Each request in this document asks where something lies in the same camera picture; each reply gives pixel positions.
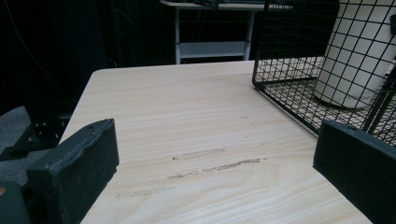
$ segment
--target screw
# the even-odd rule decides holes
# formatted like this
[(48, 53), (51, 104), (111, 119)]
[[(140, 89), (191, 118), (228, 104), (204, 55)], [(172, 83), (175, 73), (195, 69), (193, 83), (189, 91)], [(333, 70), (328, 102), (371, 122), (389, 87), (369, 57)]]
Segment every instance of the screw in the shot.
[(6, 188), (0, 186), (0, 196), (6, 192)]

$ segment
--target metal wire mesh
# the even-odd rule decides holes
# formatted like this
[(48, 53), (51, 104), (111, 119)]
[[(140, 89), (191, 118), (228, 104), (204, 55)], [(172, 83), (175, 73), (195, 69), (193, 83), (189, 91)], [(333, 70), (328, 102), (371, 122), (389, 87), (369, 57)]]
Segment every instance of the metal wire mesh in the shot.
[(396, 146), (393, 14), (395, 0), (266, 2), (253, 84), (316, 133), (331, 119)]

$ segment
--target white cylinder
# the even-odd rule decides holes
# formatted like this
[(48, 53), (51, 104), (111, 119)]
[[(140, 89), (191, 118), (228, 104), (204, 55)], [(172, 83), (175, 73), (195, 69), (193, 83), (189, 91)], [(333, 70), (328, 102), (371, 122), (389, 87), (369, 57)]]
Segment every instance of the white cylinder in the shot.
[(370, 103), (396, 56), (389, 25), (396, 8), (392, 0), (340, 2), (314, 94), (333, 105), (362, 108)]

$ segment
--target scratch mark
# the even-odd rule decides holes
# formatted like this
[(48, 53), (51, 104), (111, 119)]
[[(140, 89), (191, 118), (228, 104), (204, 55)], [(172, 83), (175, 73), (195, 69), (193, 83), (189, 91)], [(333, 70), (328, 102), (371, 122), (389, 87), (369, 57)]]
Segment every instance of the scratch mark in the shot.
[(183, 174), (169, 175), (168, 178), (169, 179), (180, 179), (180, 178), (186, 177), (188, 175), (198, 175), (198, 174), (199, 174), (198, 171), (191, 171), (191, 172), (186, 173), (184, 175)]
[(146, 196), (146, 195), (151, 195), (151, 194), (162, 193), (162, 192), (165, 192), (165, 191), (168, 191), (171, 189), (175, 189), (175, 187), (144, 189), (144, 190), (138, 190), (138, 191), (133, 191), (133, 192), (125, 192), (125, 193), (116, 195), (116, 198), (123, 199), (123, 198), (137, 197), (137, 196)]
[(260, 159), (255, 159), (255, 160), (244, 160), (244, 161), (240, 161), (240, 162), (236, 162), (236, 163), (232, 163), (232, 164), (226, 164), (226, 165), (222, 165), (222, 166), (216, 166), (213, 167), (211, 169), (204, 169), (202, 170), (202, 172), (212, 172), (214, 170), (220, 171), (220, 170), (226, 170), (226, 169), (230, 169), (233, 168), (235, 166), (244, 164), (244, 163), (257, 163), (260, 162)]
[(225, 149), (223, 149), (223, 148), (215, 148), (215, 149), (210, 149), (210, 150), (205, 150), (205, 151), (197, 151), (197, 152), (183, 154), (183, 155), (181, 155), (181, 157), (184, 160), (189, 160), (189, 159), (200, 158), (200, 157), (203, 157), (203, 156), (207, 156), (207, 155), (210, 155), (210, 154), (219, 153), (219, 152), (223, 152), (223, 151), (225, 151)]

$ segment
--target wire cage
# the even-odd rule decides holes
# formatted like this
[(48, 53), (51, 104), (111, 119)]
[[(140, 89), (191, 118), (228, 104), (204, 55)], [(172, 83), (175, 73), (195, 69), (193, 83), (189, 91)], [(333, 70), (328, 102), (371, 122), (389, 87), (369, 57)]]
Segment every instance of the wire cage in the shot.
[(315, 133), (331, 119), (395, 147), (394, 14), (395, 0), (267, 1), (254, 86)]

